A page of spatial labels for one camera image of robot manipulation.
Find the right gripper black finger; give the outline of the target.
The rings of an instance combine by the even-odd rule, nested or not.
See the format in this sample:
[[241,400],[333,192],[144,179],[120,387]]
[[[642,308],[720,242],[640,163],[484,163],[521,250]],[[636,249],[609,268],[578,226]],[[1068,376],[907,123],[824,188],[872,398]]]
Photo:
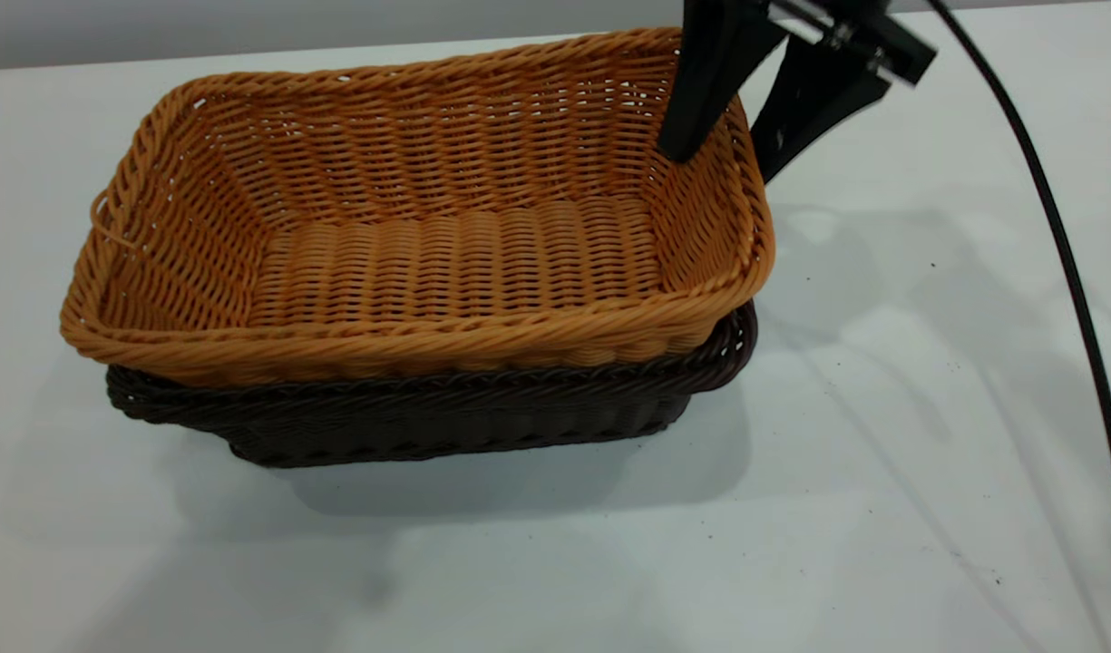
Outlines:
[[769,183],[808,145],[875,104],[890,88],[865,57],[792,38],[751,124],[763,181]]
[[720,115],[777,46],[785,29],[769,1],[684,1],[674,87],[658,147],[683,164],[695,155]]

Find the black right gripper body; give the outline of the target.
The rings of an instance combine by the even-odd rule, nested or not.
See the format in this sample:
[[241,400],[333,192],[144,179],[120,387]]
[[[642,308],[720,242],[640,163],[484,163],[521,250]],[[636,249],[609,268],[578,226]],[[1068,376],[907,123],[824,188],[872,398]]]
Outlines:
[[917,86],[937,50],[890,16],[890,1],[772,1],[775,11],[819,30],[820,42],[860,54],[908,86]]

